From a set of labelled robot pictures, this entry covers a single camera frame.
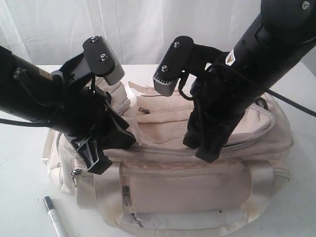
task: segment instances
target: white table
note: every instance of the white table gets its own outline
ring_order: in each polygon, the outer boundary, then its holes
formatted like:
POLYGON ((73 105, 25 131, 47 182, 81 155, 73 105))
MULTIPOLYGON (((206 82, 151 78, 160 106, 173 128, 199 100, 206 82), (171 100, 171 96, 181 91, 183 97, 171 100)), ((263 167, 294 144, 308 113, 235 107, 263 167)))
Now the white table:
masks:
MULTIPOLYGON (((47 71, 58 66, 41 66, 47 71)), ((152 85, 156 65, 126 65, 123 82, 152 85)), ((316 78, 298 64, 273 89, 316 110, 316 78)), ((295 145, 288 163, 292 180, 277 194, 264 214, 232 237, 316 236, 316 118, 280 103, 287 114, 295 145)), ((1 118, 12 118, 1 113, 1 118)), ((0 237, 54 237, 42 198, 53 198, 69 237, 128 237, 107 226, 90 210, 79 210, 74 197, 59 193, 49 182, 40 157, 46 128, 0 124, 0 237)))

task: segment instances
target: warning label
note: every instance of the warning label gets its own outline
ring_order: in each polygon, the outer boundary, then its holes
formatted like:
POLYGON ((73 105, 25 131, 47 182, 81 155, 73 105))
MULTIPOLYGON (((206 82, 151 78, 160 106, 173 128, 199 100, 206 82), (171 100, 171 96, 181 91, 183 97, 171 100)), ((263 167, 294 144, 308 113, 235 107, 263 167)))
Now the warning label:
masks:
POLYGON ((236 61, 234 50, 232 50, 226 57, 225 63, 228 66, 231 66, 236 61))

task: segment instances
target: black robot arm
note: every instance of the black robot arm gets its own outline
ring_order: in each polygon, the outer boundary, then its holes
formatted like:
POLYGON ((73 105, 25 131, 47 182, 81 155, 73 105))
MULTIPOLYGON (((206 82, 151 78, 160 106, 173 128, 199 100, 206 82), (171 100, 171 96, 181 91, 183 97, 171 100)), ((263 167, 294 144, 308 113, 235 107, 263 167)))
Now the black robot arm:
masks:
POLYGON ((198 158, 215 161, 245 110, 316 45, 315 22, 315 0, 262 0, 261 14, 231 52, 175 39, 154 85, 170 96, 179 79, 181 91, 189 74, 197 76, 192 97, 182 95, 194 101, 184 144, 197 148, 198 158))
POLYGON ((114 85, 124 75, 102 37, 86 40, 83 53, 53 73, 0 47, 0 72, 0 110, 32 123, 0 122, 63 132, 89 172, 102 174, 111 166, 103 150, 135 142, 128 123, 112 109, 111 95, 95 85, 95 77, 114 85))

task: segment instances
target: screw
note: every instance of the screw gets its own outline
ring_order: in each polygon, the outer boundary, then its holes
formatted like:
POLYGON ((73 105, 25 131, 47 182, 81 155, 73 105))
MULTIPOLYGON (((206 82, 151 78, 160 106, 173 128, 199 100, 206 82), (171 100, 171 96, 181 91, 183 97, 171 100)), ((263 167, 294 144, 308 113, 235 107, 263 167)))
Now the screw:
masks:
POLYGON ((162 70, 164 73, 166 73, 166 72, 168 72, 168 67, 167 67, 166 65, 163 65, 163 66, 161 67, 161 70, 162 70))
POLYGON ((102 54, 100 55, 100 58, 101 58, 101 61, 105 61, 105 60, 108 59, 108 57, 107 57, 107 55, 105 55, 105 53, 102 53, 102 54))
POLYGON ((179 43, 178 41, 176 41, 173 46, 174 46, 175 48, 178 48, 178 47, 180 47, 180 43, 179 43))
POLYGON ((303 10, 306 10, 306 9, 310 8, 310 6, 311 6, 311 3, 309 1, 304 1, 302 3, 302 9, 303 10))
POLYGON ((94 42, 97 42, 97 40, 98 40, 98 38, 95 37, 95 36, 91 37, 90 39, 92 40, 93 43, 94 43, 94 42))

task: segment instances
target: marker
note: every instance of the marker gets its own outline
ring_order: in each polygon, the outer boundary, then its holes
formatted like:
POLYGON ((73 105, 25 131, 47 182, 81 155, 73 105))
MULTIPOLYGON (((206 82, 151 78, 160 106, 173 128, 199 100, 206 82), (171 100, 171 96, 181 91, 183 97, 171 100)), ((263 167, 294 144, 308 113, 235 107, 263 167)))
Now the marker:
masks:
POLYGON ((67 237, 66 232, 64 231, 64 228, 61 224, 61 221, 58 218, 56 209, 54 208, 53 202, 51 201, 49 196, 46 196, 43 198, 43 201, 45 203, 45 206, 48 211, 48 215, 50 217, 50 220, 55 228, 55 231, 57 233, 58 237, 67 237))

